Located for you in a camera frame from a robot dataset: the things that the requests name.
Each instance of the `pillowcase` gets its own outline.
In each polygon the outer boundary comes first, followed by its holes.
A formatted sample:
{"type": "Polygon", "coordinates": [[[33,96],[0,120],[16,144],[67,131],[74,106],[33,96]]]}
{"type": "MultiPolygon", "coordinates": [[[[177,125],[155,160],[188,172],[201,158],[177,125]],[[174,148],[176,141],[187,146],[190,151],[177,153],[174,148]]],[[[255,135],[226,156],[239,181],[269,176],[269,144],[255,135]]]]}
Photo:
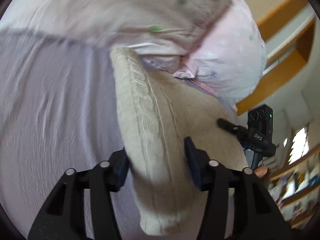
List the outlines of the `pillowcase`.
{"type": "Polygon", "coordinates": [[[174,72],[230,0],[13,0],[0,28],[130,47],[174,72]]]}
{"type": "Polygon", "coordinates": [[[132,49],[117,48],[110,56],[140,226],[148,235],[183,231],[191,209],[203,208],[207,196],[193,184],[184,138],[191,136],[211,159],[235,170],[248,166],[243,149],[217,126],[227,115],[215,98],[170,73],[146,72],[132,49]]]}
{"type": "Polygon", "coordinates": [[[174,76],[192,78],[233,106],[254,91],[266,62],[265,43],[249,7],[244,0],[232,0],[174,76]]]}

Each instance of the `camera lens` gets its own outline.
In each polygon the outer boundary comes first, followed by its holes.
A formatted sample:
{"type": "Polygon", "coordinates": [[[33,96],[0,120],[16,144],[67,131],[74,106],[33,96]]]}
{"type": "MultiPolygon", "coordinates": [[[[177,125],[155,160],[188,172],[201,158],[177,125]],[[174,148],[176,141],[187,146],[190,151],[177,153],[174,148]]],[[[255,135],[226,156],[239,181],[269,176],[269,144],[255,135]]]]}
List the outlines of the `camera lens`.
{"type": "Polygon", "coordinates": [[[259,119],[259,113],[258,112],[255,112],[253,114],[253,120],[257,121],[259,119]]]}
{"type": "Polygon", "coordinates": [[[259,111],[259,117],[260,117],[260,118],[263,118],[263,117],[264,117],[264,111],[263,111],[263,110],[260,110],[260,111],[259,111]]]}

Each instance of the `white wall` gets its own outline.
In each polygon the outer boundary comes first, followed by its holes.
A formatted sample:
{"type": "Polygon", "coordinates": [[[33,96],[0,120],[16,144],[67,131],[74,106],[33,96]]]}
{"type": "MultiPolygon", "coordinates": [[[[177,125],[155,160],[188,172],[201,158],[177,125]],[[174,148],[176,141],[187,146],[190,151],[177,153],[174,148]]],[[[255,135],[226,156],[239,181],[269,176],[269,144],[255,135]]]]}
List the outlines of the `white wall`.
{"type": "Polygon", "coordinates": [[[309,148],[313,148],[320,143],[320,116],[317,116],[310,124],[308,129],[309,148]]]}
{"type": "Polygon", "coordinates": [[[282,110],[274,113],[272,142],[275,145],[278,145],[275,158],[278,161],[279,167],[284,165],[289,143],[287,143],[286,147],[284,147],[283,142],[286,138],[288,138],[288,140],[290,139],[290,134],[291,127],[286,112],[282,110]]]}
{"type": "Polygon", "coordinates": [[[308,103],[301,92],[288,102],[285,112],[293,130],[304,127],[313,119],[308,103]]]}
{"type": "Polygon", "coordinates": [[[302,93],[307,99],[313,116],[320,115],[320,60],[316,62],[316,68],[302,93]]]}

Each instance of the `wooden shelf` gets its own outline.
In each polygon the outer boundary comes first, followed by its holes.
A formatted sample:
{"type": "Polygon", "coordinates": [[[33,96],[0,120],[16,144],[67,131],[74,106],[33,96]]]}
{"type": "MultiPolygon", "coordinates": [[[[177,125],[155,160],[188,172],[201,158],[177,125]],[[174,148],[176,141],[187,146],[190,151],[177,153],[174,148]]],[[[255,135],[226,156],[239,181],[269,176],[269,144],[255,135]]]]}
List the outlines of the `wooden shelf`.
{"type": "Polygon", "coordinates": [[[312,210],[303,212],[294,219],[289,220],[288,223],[291,225],[292,228],[296,228],[300,226],[303,222],[309,220],[319,208],[320,203],[318,202],[312,210]]]}
{"type": "Polygon", "coordinates": [[[305,198],[306,196],[310,195],[312,192],[319,190],[319,188],[320,188],[320,181],[318,181],[312,187],[304,188],[303,190],[299,191],[298,193],[293,194],[291,197],[284,199],[282,202],[283,205],[280,209],[283,209],[284,207],[289,206],[292,203],[295,203],[295,202],[305,198]]]}
{"type": "Polygon", "coordinates": [[[271,57],[268,55],[268,62],[267,64],[273,63],[276,59],[278,59],[284,52],[286,52],[295,42],[297,42],[306,32],[307,30],[315,25],[316,17],[314,17],[305,27],[301,29],[301,31],[294,36],[288,43],[286,43],[279,51],[273,54],[271,57]]]}
{"type": "Polygon", "coordinates": [[[306,5],[308,0],[286,0],[274,11],[257,22],[261,37],[264,41],[270,39],[306,5]]]}
{"type": "Polygon", "coordinates": [[[298,159],[294,163],[280,169],[279,171],[275,172],[274,174],[271,174],[270,181],[275,181],[275,180],[281,178],[282,176],[284,176],[285,174],[293,171],[298,165],[306,162],[309,158],[311,158],[312,156],[316,155],[319,152],[320,152],[320,144],[317,144],[315,147],[313,147],[311,150],[309,150],[306,155],[304,155],[303,157],[301,157],[300,159],[298,159]]]}

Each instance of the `window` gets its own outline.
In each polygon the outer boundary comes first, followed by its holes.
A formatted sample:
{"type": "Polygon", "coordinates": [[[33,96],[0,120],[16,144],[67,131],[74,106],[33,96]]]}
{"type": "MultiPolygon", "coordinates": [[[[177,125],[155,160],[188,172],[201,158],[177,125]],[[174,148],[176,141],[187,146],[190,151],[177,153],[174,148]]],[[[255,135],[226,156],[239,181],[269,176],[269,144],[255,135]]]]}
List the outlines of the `window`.
{"type": "Polygon", "coordinates": [[[292,147],[290,152],[289,164],[297,161],[309,151],[308,144],[308,128],[299,130],[292,140],[292,147]]]}
{"type": "Polygon", "coordinates": [[[285,147],[287,145],[287,141],[288,141],[288,138],[286,138],[283,142],[283,147],[285,147]]]}

